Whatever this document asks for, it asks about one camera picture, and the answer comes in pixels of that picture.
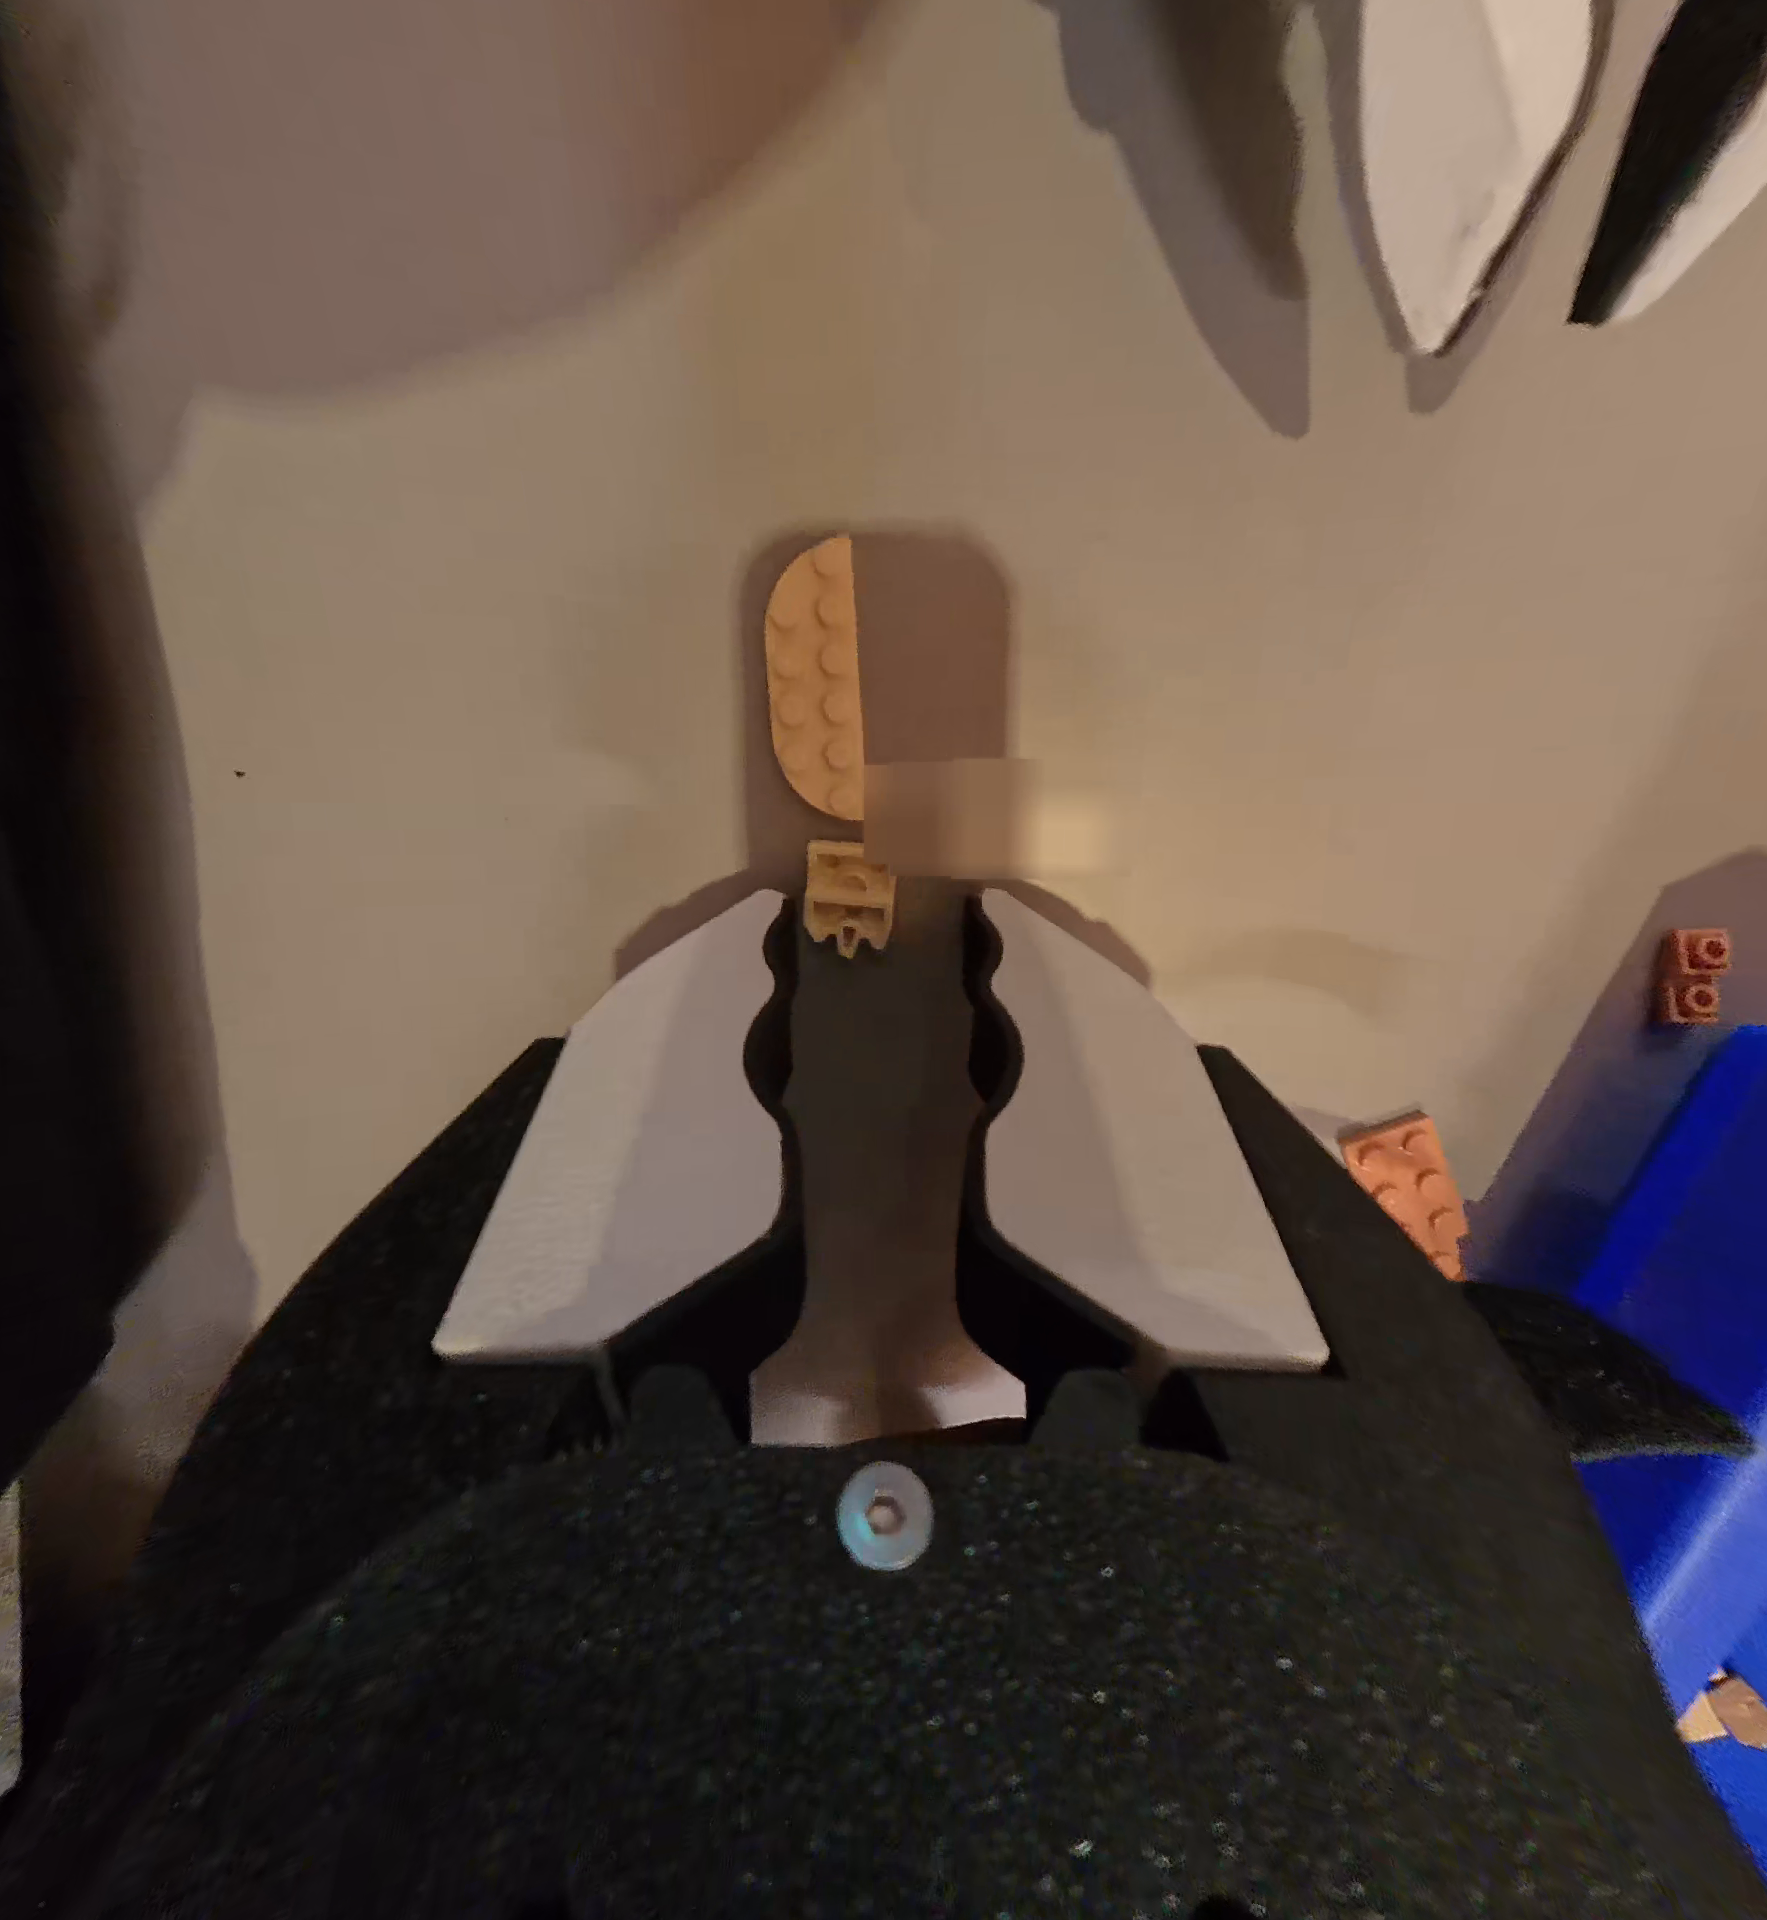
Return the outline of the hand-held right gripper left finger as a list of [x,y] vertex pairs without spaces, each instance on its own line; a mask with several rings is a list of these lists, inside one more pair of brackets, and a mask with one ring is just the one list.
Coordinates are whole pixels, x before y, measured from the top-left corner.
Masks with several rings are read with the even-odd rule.
[[771,1228],[780,1126],[746,1046],[785,904],[752,894],[573,1027],[435,1334],[440,1357],[591,1354]]

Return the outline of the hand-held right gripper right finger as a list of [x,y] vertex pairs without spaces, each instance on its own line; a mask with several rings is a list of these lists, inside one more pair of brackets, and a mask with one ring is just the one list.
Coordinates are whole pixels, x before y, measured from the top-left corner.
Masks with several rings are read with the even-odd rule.
[[1156,1357],[1318,1373],[1327,1335],[1198,1045],[1109,956],[991,888],[987,1228]]

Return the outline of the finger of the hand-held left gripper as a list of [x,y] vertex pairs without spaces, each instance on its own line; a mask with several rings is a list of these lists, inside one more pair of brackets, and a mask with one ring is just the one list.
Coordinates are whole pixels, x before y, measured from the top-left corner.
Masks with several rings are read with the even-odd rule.
[[1568,309],[1605,325],[1767,82],[1767,1],[1682,1],[1644,76]]
[[1471,356],[1591,113],[1603,1],[1364,1],[1341,54],[1360,232],[1405,356]]

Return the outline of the small tan clip brick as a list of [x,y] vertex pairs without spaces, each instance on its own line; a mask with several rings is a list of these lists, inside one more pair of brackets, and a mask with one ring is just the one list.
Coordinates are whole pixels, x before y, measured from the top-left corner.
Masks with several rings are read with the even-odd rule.
[[803,931],[843,958],[860,946],[882,953],[897,927],[897,875],[860,841],[806,843]]

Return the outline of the yellow half-round brick plate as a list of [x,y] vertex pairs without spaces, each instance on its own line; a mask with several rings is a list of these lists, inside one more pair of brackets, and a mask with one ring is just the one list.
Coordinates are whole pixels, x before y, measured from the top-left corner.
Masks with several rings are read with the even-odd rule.
[[866,740],[848,534],[787,566],[765,603],[763,652],[777,762],[808,806],[862,822]]

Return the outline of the blue plastic bin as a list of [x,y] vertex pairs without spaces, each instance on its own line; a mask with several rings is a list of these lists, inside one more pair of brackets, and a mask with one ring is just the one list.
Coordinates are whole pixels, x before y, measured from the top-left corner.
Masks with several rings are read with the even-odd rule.
[[[1767,1024],[1699,1073],[1570,1294],[1753,1442],[1579,1471],[1671,1706],[1722,1676],[1767,1709]],[[1725,1732],[1697,1758],[1767,1879],[1767,1748]]]

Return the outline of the grey desk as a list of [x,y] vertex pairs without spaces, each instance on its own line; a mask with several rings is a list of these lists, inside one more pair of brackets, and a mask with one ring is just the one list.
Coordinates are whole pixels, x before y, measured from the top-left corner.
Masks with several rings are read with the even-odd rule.
[[1767,1018],[1767,187],[1572,324],[1682,4],[1454,350],[1370,249],[1364,4],[2,4],[7,325],[52,561],[24,753],[76,888],[115,1348],[24,1491],[62,1725],[247,1332],[537,1035],[808,833],[759,598],[848,527],[888,757],[1028,762],[1053,886],[1312,1124],[1441,1124],[1501,1274],[1582,1261]]

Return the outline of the large orange brick plate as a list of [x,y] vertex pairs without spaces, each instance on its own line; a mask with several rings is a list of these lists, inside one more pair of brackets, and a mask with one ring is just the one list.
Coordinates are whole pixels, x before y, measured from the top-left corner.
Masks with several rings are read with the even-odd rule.
[[1336,1135],[1352,1177],[1449,1281],[1466,1281],[1471,1221],[1436,1121],[1408,1110]]

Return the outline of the small orange brick plate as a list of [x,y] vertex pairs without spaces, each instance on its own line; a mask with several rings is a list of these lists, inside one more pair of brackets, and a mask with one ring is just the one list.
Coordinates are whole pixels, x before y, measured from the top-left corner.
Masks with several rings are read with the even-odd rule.
[[1661,933],[1650,988],[1653,1029],[1711,1027],[1722,1018],[1722,985],[1733,965],[1727,927],[1671,927]]

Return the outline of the person's black clothing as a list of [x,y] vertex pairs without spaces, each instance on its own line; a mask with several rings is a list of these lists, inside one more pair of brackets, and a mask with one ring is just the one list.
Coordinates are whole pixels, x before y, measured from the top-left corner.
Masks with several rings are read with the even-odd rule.
[[179,740],[102,364],[113,4],[0,4],[0,1496],[215,1152]]

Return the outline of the pile of loose bricks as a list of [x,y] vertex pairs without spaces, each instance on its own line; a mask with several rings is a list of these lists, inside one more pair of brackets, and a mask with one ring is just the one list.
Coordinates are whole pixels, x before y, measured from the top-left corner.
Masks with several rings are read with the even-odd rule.
[[1767,1702],[1746,1677],[1719,1668],[1678,1717],[1675,1732],[1690,1745],[1737,1741],[1767,1750]]

